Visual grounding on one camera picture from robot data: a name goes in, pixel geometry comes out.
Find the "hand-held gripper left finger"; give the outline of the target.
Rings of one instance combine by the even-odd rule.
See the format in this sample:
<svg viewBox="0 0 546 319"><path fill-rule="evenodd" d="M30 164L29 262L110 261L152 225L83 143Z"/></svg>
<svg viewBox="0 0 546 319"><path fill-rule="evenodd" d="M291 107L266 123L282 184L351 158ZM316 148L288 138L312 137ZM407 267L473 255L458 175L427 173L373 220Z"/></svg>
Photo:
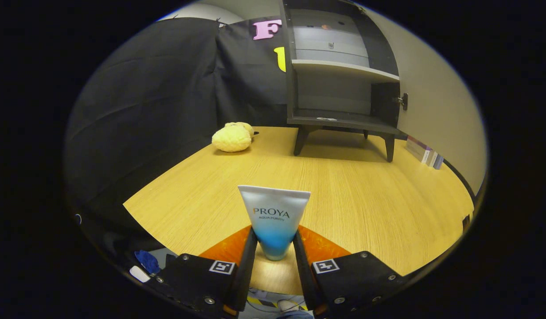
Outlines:
<svg viewBox="0 0 546 319"><path fill-rule="evenodd" d="M187 317L237 317L245 309L256 247L247 226L200 256L169 257L156 276L156 292Z"/></svg>

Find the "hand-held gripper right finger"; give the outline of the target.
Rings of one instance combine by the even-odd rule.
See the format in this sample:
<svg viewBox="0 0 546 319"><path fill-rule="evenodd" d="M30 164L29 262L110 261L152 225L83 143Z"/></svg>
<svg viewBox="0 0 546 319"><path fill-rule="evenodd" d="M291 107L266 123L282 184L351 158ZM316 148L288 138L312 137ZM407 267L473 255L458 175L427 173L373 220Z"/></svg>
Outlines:
<svg viewBox="0 0 546 319"><path fill-rule="evenodd" d="M409 280L374 254L350 253L304 226L293 246L305 304L314 317L367 317Z"/></svg>

